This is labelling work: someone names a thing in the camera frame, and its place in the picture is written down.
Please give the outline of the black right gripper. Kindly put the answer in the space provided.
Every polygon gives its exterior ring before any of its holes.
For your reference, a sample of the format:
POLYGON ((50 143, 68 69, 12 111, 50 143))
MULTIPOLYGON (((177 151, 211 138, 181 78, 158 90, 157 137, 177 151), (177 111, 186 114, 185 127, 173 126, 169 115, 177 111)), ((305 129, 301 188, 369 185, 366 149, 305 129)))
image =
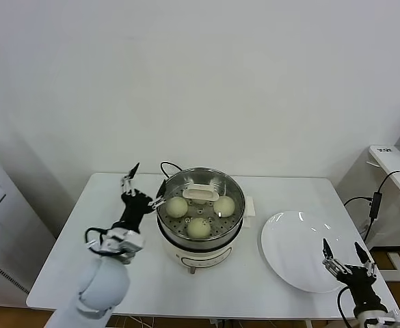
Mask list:
POLYGON ((363 266, 344 265, 334 257, 326 238, 323 239, 323 265, 336 279, 345 284, 354 300, 354 313, 380 310, 387 313, 387 308, 375 294, 372 285, 376 281, 376 264, 358 242, 354 243, 356 254, 363 266))

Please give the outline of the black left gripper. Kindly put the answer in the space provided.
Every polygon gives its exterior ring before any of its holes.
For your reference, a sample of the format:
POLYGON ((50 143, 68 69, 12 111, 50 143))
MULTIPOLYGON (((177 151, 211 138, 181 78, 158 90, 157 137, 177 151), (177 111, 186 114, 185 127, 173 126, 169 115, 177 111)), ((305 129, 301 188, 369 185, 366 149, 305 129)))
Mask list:
POLYGON ((166 202, 165 192, 167 180, 162 181, 154 200, 150 196, 133 187, 133 179, 137 173, 139 165, 140 163, 137 163, 129 170, 127 175, 121 178, 121 200, 124 203, 125 208, 121 218, 111 226, 112 229, 122 228, 139 232, 139 226, 142 222, 143 216, 153 212, 154 209, 157 209, 160 205, 166 202))

